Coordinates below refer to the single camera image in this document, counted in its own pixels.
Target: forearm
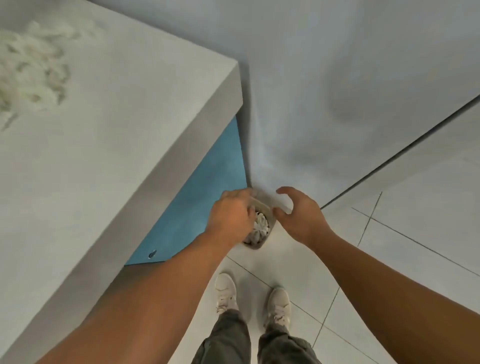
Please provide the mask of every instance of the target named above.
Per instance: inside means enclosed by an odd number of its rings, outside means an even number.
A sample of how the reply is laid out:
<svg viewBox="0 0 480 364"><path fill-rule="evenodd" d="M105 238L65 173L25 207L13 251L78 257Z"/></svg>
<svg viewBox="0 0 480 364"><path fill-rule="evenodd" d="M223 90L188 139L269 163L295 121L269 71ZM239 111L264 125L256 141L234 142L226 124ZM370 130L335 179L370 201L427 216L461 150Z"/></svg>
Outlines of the forearm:
<svg viewBox="0 0 480 364"><path fill-rule="evenodd" d="M38 364L163 364L183 337L205 288L228 253L213 233L110 297Z"/></svg>
<svg viewBox="0 0 480 364"><path fill-rule="evenodd" d="M307 244L399 363L479 363L480 315L389 268L332 232Z"/></svg>

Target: hand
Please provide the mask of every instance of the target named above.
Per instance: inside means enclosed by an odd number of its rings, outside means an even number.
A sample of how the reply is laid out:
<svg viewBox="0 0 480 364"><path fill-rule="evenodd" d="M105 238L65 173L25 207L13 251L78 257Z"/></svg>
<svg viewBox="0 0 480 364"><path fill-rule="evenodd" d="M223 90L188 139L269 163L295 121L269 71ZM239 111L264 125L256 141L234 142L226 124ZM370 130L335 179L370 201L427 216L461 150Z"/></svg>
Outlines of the hand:
<svg viewBox="0 0 480 364"><path fill-rule="evenodd" d="M306 194L293 187L280 187L276 193L287 194L293 201L290 215L279 207L274 207L272 212L296 241L311 247L318 238L333 233L318 204Z"/></svg>
<svg viewBox="0 0 480 364"><path fill-rule="evenodd" d="M224 191L214 203L205 232L220 236L232 247L253 230L255 208L249 207L252 189Z"/></svg>

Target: person's left hand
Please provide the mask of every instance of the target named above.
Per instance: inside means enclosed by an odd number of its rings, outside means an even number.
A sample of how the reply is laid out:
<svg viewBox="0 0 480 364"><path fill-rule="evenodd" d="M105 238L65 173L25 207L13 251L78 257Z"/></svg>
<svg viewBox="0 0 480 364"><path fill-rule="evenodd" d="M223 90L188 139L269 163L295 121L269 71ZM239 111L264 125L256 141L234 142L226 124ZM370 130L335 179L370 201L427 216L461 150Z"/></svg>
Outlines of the person's left hand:
<svg viewBox="0 0 480 364"><path fill-rule="evenodd" d="M210 211L205 232L219 236L231 246L243 241L253 230L256 218L255 208L249 207L251 195L251 188L224 191Z"/></svg>

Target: pants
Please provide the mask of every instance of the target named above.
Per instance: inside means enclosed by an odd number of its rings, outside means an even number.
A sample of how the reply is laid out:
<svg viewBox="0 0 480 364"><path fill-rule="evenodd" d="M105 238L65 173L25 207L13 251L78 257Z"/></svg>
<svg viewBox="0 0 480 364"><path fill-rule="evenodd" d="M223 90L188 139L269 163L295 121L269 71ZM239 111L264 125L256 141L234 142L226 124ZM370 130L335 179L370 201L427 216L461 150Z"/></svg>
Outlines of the pants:
<svg viewBox="0 0 480 364"><path fill-rule="evenodd" d="M212 333L198 348L192 364L250 364L252 348L247 324L237 310L219 317ZM308 342L291 337L279 324L270 323L258 343L259 364L320 364Z"/></svg>

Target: white sneaker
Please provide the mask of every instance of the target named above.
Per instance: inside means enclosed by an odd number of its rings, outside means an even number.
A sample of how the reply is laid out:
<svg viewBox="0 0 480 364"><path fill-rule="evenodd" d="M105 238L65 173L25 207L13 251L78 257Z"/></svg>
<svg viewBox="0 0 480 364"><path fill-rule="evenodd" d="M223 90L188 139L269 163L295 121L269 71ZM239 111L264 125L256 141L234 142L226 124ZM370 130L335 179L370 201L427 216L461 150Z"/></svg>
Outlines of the white sneaker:
<svg viewBox="0 0 480 364"><path fill-rule="evenodd" d="M224 313L228 309L238 310L237 305L237 287L228 273L220 273L215 281L215 290L217 293L216 312Z"/></svg>
<svg viewBox="0 0 480 364"><path fill-rule="evenodd" d="M288 293L284 288L274 288L273 292L268 298L267 311L267 324L274 322L276 324L285 326L287 330L290 329L292 306L290 304L290 299L288 298Z"/></svg>

